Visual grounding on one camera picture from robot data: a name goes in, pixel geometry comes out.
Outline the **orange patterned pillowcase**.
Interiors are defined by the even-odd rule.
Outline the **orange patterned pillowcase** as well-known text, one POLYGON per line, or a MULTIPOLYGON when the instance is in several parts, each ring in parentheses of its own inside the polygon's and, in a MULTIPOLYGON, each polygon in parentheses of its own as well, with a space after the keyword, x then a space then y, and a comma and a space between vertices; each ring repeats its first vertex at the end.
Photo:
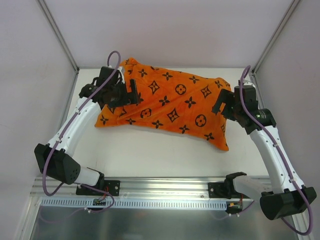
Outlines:
POLYGON ((223 78, 208 78, 183 71, 139 63, 121 63, 126 81, 135 80, 139 103, 111 108, 105 105, 96 128, 134 125, 190 135, 228 151, 227 120, 212 108, 221 90, 231 90, 223 78))

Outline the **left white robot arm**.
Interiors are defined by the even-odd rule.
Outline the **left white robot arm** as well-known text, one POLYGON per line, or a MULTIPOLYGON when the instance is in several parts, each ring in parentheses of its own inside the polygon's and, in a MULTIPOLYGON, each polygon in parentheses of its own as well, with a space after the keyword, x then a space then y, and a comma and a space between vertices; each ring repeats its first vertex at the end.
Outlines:
POLYGON ((74 110, 48 143, 39 143, 34 154, 42 177, 63 184, 87 185, 93 195, 104 191, 102 173, 81 166, 73 155, 83 133, 93 118, 107 106, 111 109, 139 102, 136 81, 126 80, 124 68, 103 66, 98 77, 82 87, 74 110))

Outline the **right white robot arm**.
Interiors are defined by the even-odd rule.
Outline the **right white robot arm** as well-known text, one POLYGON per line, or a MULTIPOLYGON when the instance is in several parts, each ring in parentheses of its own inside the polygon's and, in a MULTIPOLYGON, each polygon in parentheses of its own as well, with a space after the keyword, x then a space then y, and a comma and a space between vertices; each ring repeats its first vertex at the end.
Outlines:
POLYGON ((306 187, 290 163, 282 146, 276 121, 267 108, 260 109, 256 89, 251 85, 222 89, 212 112, 238 122, 257 147, 267 169, 271 186, 244 172, 226 175, 223 182, 209 183, 211 198, 237 198, 240 195, 259 202, 269 220, 303 213, 316 199, 313 187, 306 187))

